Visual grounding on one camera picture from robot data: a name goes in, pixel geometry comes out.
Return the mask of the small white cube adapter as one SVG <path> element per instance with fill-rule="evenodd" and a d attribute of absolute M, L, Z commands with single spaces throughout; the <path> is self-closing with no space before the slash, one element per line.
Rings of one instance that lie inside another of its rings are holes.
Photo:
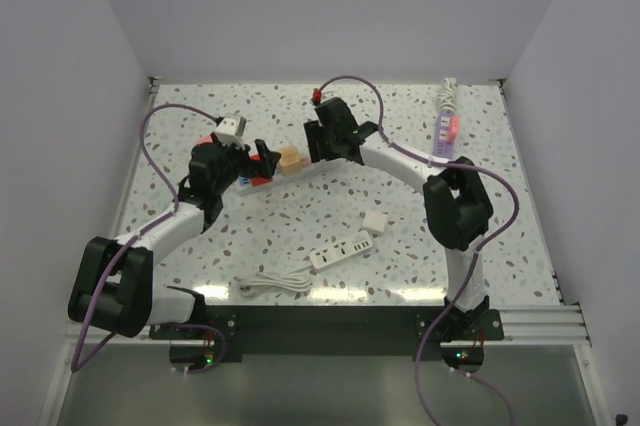
<path fill-rule="evenodd" d="M 362 229 L 369 234 L 380 236 L 384 233 L 388 223 L 388 215 L 383 212 L 367 210 L 364 213 Z"/>

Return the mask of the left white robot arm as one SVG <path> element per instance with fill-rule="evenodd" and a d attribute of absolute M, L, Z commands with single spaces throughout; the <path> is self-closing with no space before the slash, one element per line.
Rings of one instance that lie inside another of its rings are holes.
<path fill-rule="evenodd" d="M 132 233 L 89 241 L 68 303 L 69 319 L 125 337 L 168 323 L 185 338 L 200 336 L 207 326 L 203 296 L 156 285 L 154 268 L 214 224 L 224 192 L 238 178 L 273 177 L 281 154 L 262 140 L 255 146 L 257 158 L 247 146 L 218 141 L 195 146 L 175 205 Z"/>

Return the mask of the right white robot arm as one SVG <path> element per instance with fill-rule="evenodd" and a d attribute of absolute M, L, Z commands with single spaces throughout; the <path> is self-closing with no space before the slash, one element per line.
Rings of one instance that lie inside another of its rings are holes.
<path fill-rule="evenodd" d="M 455 307 L 446 313 L 445 325 L 452 336 L 469 338 L 481 326 L 480 313 L 489 308 L 482 262 L 474 249 L 493 215 L 473 163 L 465 157 L 443 167 L 431 158 L 421 161 L 419 151 L 402 152 L 388 144 L 377 124 L 359 124 L 342 99 L 313 104 L 317 119 L 306 122 L 304 130 L 314 163 L 344 159 L 385 172 L 422 195 L 429 232 L 445 251 L 445 302 Z"/>

